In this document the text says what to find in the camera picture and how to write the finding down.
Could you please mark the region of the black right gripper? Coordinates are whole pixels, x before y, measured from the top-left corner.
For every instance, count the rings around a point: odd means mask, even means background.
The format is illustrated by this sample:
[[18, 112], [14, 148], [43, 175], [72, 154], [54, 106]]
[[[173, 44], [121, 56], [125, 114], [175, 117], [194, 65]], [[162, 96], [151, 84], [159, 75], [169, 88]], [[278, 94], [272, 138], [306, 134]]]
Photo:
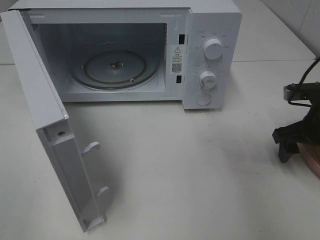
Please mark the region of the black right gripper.
[[273, 140], [279, 144], [278, 157], [281, 163], [300, 153], [298, 144], [320, 146], [320, 105], [312, 105], [307, 115], [298, 122], [276, 128]]

